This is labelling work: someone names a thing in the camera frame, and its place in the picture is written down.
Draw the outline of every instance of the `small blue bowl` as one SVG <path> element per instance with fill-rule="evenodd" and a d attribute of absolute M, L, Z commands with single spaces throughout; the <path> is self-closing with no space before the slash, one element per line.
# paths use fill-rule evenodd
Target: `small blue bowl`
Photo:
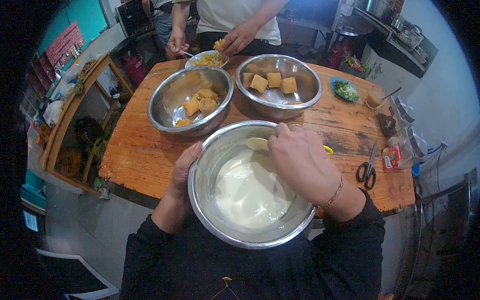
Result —
<path fill-rule="evenodd" d="M 334 88 L 333 83 L 334 83 L 335 81 L 337 81 L 337 80 L 348 83 L 351 87 L 353 87 L 354 90 L 357 91 L 357 94 L 359 93 L 358 90 L 357 90 L 357 88 L 356 88 L 350 81 L 348 81 L 347 79 L 343 79 L 343 78 L 341 78 L 341 77 L 332 77 L 332 79 L 330 79 L 330 86 L 331 86 L 332 89 L 335 91 L 335 93 L 336 93 L 337 95 L 339 95 L 340 97 L 344 98 L 346 101 L 357 102 L 357 101 L 359 100 L 359 98 L 360 98 L 360 95 L 357 97 L 357 99 L 355 99 L 355 100 L 350 100 L 350 99 L 347 99 L 347 98 L 343 97 L 342 95 L 340 95 L 340 94 L 336 91 L 336 89 Z"/>

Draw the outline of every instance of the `teal wall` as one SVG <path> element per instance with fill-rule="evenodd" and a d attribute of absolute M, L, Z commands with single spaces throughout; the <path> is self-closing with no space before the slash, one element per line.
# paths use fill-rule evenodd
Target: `teal wall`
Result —
<path fill-rule="evenodd" d="M 38 53 L 42 54 L 55 38 L 74 21 L 77 21 L 85 39 L 85 45 L 82 48 L 88 46 L 90 40 L 99 36 L 99 32 L 107 26 L 98 0 L 71 0 L 66 7 L 58 11 L 52 20 L 38 47 Z"/>

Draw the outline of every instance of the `person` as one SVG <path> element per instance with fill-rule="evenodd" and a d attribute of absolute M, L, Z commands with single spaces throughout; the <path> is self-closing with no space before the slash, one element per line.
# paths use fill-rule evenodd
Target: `person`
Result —
<path fill-rule="evenodd" d="M 276 173 L 324 208 L 324 232 L 311 242 L 300 234 L 265 250 L 215 237 L 188 213 L 185 198 L 189 166 L 202 152 L 197 142 L 175 162 L 156 209 L 128 237 L 121 299 L 378 297 L 385 233 L 380 212 L 364 190 L 343 179 L 316 132 L 280 123 L 276 133 L 268 141 Z"/>
<path fill-rule="evenodd" d="M 212 50 L 221 38 L 224 43 L 219 52 L 226 56 L 278 54 L 280 30 L 276 15 L 288 0 L 197 0 L 200 21 L 197 41 L 200 52 Z M 191 0 L 173 0 L 172 34 L 168 47 L 176 54 L 187 51 L 185 26 Z"/>
<path fill-rule="evenodd" d="M 167 12 L 169 2 L 171 0 L 142 0 L 142 7 L 165 49 L 167 60 L 175 60 L 176 55 L 168 48 L 168 39 L 172 32 L 172 16 Z"/>

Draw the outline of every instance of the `black scissors handle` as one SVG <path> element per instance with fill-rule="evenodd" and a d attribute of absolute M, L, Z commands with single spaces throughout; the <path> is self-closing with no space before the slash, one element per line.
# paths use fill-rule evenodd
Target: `black scissors handle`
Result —
<path fill-rule="evenodd" d="M 362 174 L 362 177 L 360 177 L 360 170 L 362 168 L 363 168 L 363 174 Z M 358 167 L 356 177 L 358 182 L 365 182 L 365 189 L 371 190 L 373 189 L 377 181 L 377 172 L 375 171 L 374 167 L 370 169 L 370 174 L 367 174 L 367 170 L 368 170 L 368 162 L 364 162 Z"/>

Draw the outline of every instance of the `bowl rim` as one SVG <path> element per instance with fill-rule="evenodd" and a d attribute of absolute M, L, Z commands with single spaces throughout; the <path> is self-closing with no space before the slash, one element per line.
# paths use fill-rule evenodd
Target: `bowl rim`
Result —
<path fill-rule="evenodd" d="M 334 82 L 337 81 L 337 80 L 346 82 L 346 83 L 348 83 L 351 87 L 353 87 L 353 88 L 355 89 L 355 91 L 357 91 L 357 94 L 359 94 L 358 97 L 357 97 L 357 100 L 350 100 L 350 99 L 345 98 L 345 97 L 343 97 L 342 95 L 340 95 L 340 94 L 337 92 L 337 90 L 335 89 L 335 87 L 333 86 Z M 357 89 L 357 88 L 353 85 L 353 83 L 352 83 L 351 81 L 349 81 L 348 79 L 345 79 L 345 78 L 342 78 L 342 77 L 338 77 L 338 76 L 332 77 L 332 78 L 330 78 L 330 86 L 332 87 L 332 90 L 333 90 L 337 95 L 339 95 L 340 97 L 342 97 L 342 98 L 345 99 L 346 101 L 349 101 L 349 102 L 357 102 L 358 100 L 360 100 L 360 93 L 359 93 L 358 89 Z"/>
<path fill-rule="evenodd" d="M 210 53 L 213 53 L 213 52 L 216 52 L 216 53 L 220 54 L 220 52 L 218 52 L 217 50 L 207 50 L 207 51 L 204 51 L 204 52 L 200 52 L 200 53 L 198 53 L 198 54 L 195 54 L 195 57 L 199 59 L 199 58 L 202 57 L 202 55 L 204 55 L 204 54 L 210 54 Z M 229 57 L 229 56 L 223 56 L 223 57 L 226 57 L 227 60 L 225 61 L 225 63 L 224 63 L 223 65 L 221 65 L 221 66 L 218 67 L 218 68 L 223 68 L 223 67 L 225 67 L 225 65 L 226 65 L 226 64 L 228 63 L 228 61 L 230 60 L 230 57 Z M 190 58 L 185 62 L 185 66 L 184 66 L 185 69 L 193 68 L 193 67 L 198 67 L 198 66 L 195 66 L 195 65 L 191 62 L 191 60 L 193 60 L 193 57 L 190 57 Z"/>
<path fill-rule="evenodd" d="M 298 104 L 298 105 L 287 105 L 287 104 L 272 103 L 270 101 L 260 99 L 259 97 L 250 93 L 243 86 L 243 83 L 241 82 L 241 79 L 240 79 L 240 71 L 242 69 L 244 69 L 247 64 L 249 64 L 252 61 L 257 60 L 257 59 L 275 58 L 275 57 L 284 58 L 284 59 L 290 60 L 292 62 L 301 64 L 302 66 L 307 68 L 307 70 L 310 71 L 310 73 L 313 75 L 313 77 L 317 80 L 318 87 L 319 87 L 318 91 L 317 91 L 317 94 L 311 100 L 309 100 L 307 102 L 304 102 L 303 104 Z M 268 107 L 271 107 L 271 108 L 279 108 L 279 109 L 286 109 L 286 110 L 302 110 L 302 109 L 310 108 L 313 105 L 315 105 L 315 103 L 317 103 L 318 100 L 320 100 L 320 98 L 322 97 L 322 94 L 323 94 L 322 81 L 320 80 L 320 78 L 318 77 L 318 74 L 314 70 L 312 70 L 306 63 L 304 63 L 301 60 L 298 60 L 298 59 L 296 59 L 294 57 L 291 57 L 291 56 L 281 55 L 281 54 L 262 54 L 262 55 L 257 55 L 257 56 L 254 56 L 254 57 L 251 57 L 251 58 L 245 60 L 240 66 L 238 66 L 237 70 L 235 71 L 235 84 L 237 85 L 237 88 L 242 92 L 242 94 L 247 96 L 247 98 L 249 98 L 249 99 L 251 99 L 251 100 L 253 100 L 253 101 L 255 101 L 259 104 L 262 104 L 262 105 L 265 105 L 265 106 L 268 106 Z"/>
<path fill-rule="evenodd" d="M 270 128 L 275 128 L 277 126 L 276 123 L 269 122 L 269 121 L 262 121 L 262 120 L 248 120 L 248 121 L 242 121 L 242 122 L 237 122 L 230 124 L 228 126 L 225 126 L 216 132 L 214 132 L 212 135 L 210 135 L 204 142 L 203 142 L 203 149 L 205 149 L 212 141 L 214 141 L 218 136 L 221 134 L 228 132 L 230 130 L 233 130 L 235 128 L 240 128 L 244 126 L 266 126 Z M 266 249 L 266 248 L 272 248 L 275 246 L 279 246 L 281 244 L 284 244 L 294 237 L 296 237 L 299 233 L 301 233 L 311 222 L 313 217 L 315 216 L 315 213 L 317 211 L 317 208 L 311 204 L 310 210 L 308 214 L 306 215 L 304 221 L 300 223 L 296 228 L 294 228 L 290 233 L 287 235 L 277 239 L 277 240 L 272 240 L 272 241 L 267 241 L 267 242 L 262 242 L 262 243 L 252 243 L 252 242 L 245 242 L 241 240 L 234 239 L 227 234 L 223 233 L 220 231 L 215 225 L 208 220 L 205 215 L 203 214 L 202 210 L 200 209 L 200 206 L 197 202 L 197 199 L 195 198 L 195 193 L 193 190 L 193 179 L 195 177 L 196 171 L 197 171 L 197 165 L 198 161 L 202 158 L 204 154 L 204 150 L 202 150 L 202 153 L 200 156 L 192 163 L 190 166 L 190 170 L 188 173 L 188 196 L 190 199 L 190 203 L 192 205 L 193 211 L 197 215 L 198 219 L 200 222 L 207 228 L 208 231 L 210 231 L 213 235 L 215 235 L 217 238 L 221 239 L 222 241 L 236 247 L 240 248 L 245 248 L 245 249 Z"/>
<path fill-rule="evenodd" d="M 224 75 L 224 77 L 226 77 L 226 79 L 228 81 L 228 91 L 227 91 L 227 94 L 225 95 L 225 99 L 223 100 L 223 102 L 213 112 L 211 112 L 208 116 L 206 116 L 205 118 L 203 118 L 203 119 L 201 119 L 201 120 L 199 120 L 195 123 L 187 125 L 187 126 L 166 127 L 166 126 L 161 125 L 157 121 L 155 121 L 154 118 L 153 118 L 153 115 L 152 115 L 153 96 L 155 94 L 157 94 L 167 83 L 170 82 L 170 80 L 172 80 L 173 77 L 177 76 L 178 74 L 181 74 L 181 73 L 184 73 L 184 72 L 191 72 L 191 71 L 195 71 L 195 70 L 201 70 L 201 69 L 215 70 L 217 72 L 220 72 L 222 75 Z M 195 67 L 191 67 L 191 68 L 187 68 L 187 69 L 181 69 L 181 70 L 173 73 L 169 77 L 167 77 L 164 81 L 162 81 L 162 83 L 150 95 L 150 98 L 148 99 L 148 106 L 147 106 L 147 117 L 148 117 L 148 120 L 150 121 L 150 124 L 152 124 L 155 128 L 157 128 L 160 131 L 169 132 L 169 133 L 187 132 L 187 131 L 190 131 L 192 129 L 196 129 L 196 128 L 201 127 L 202 125 L 208 123 L 216 115 L 218 115 L 230 103 L 232 95 L 233 95 L 233 80 L 232 80 L 232 77 L 230 76 L 230 74 L 227 71 L 225 71 L 225 70 L 223 70 L 219 67 L 209 67 L 209 66 L 195 66 Z"/>

